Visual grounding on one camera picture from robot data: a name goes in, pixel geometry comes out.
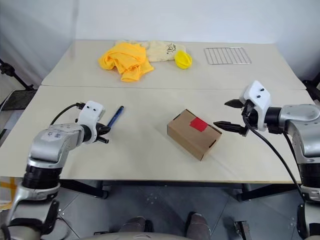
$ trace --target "yellow cloth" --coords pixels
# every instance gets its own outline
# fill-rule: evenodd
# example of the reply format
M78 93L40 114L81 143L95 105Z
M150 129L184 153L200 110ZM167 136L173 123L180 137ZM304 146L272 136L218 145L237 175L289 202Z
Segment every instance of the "yellow cloth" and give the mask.
M154 69L150 65L146 49L139 44L119 43L103 54L98 62L100 67L111 70L114 67L122 74L124 82L136 82L140 77Z

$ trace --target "black cable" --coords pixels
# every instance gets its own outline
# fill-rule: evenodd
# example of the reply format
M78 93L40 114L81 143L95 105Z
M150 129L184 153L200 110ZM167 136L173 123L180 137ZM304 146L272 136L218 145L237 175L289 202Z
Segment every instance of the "black cable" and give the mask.
M292 155L293 155L293 157L294 157L295 162L297 162L296 154L295 154L295 150L294 150L294 146L292 146L292 143L291 143L291 141L290 141L290 139L289 139L289 137L288 137L288 134L287 134L285 131L284 131L282 134L284 135L285 140L286 140L286 142L287 142L288 145L289 145L289 148L290 148L290 150L291 150L291 152L292 152Z
M11 240L11 235L10 235L10 231L9 231L8 226L5 225L5 224L2 224L1 225L1 230L3 232L4 240Z
M242 116L242 119L243 119L245 125L250 129L250 131L253 132L256 136L258 136L262 141L264 141L272 149L272 151L278 156L278 158L280 159L280 161L284 165L285 169L289 173L289 175L290 175L294 185L296 186L296 189L298 190L301 198L304 200L304 196L303 196L303 194L301 192L299 184L297 183L294 175L292 174L290 168L288 167L287 163L285 162L283 157L280 155L280 153L275 149L275 147L264 136L262 136L260 133L258 133L256 130L253 129L253 127L249 124L249 122L248 122L248 120L247 120L245 115Z
M54 124L54 123L57 121L57 119L58 119L62 114L64 114L66 111L68 111L69 109L71 109L71 108L73 108L73 107L76 107L76 106L77 106L77 103L72 104L72 105L66 107L65 109L63 109L63 110L52 120L52 122L50 123L50 125Z

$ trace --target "gray shoe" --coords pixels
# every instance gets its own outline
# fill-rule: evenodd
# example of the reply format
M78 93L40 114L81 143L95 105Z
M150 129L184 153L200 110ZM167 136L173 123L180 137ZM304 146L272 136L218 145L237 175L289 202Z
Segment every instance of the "gray shoe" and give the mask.
M146 227L146 219L143 216L137 216L137 217L131 218L129 221L123 224L119 232L143 233L145 231L145 227Z
M192 240L210 240L211 230L206 219L200 213L190 213L186 237Z

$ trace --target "metal cooling rack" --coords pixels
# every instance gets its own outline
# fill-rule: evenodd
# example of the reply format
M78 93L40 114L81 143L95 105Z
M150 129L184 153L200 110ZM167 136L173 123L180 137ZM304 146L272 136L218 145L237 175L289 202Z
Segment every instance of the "metal cooling rack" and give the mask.
M251 60L242 47L205 48L204 54L208 64L251 64Z

